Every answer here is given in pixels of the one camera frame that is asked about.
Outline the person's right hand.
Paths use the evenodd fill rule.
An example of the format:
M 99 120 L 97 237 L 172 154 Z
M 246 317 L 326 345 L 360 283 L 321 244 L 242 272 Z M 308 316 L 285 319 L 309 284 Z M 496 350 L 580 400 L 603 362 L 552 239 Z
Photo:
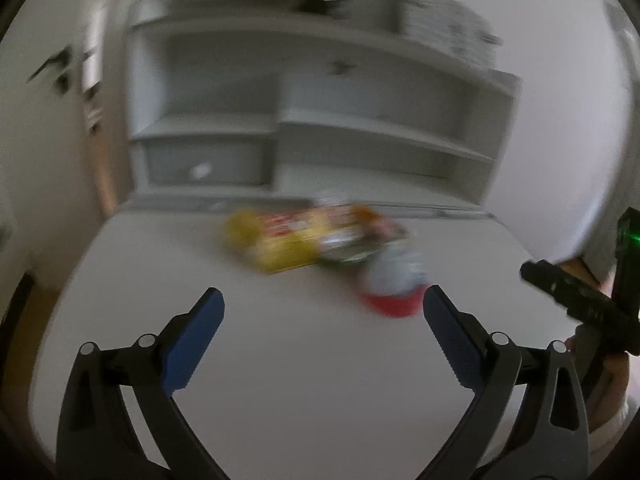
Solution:
M 629 381 L 629 354 L 607 356 L 603 361 L 601 377 L 597 380 L 597 388 L 586 401 L 589 431 L 592 434 L 622 409 L 627 399 Z

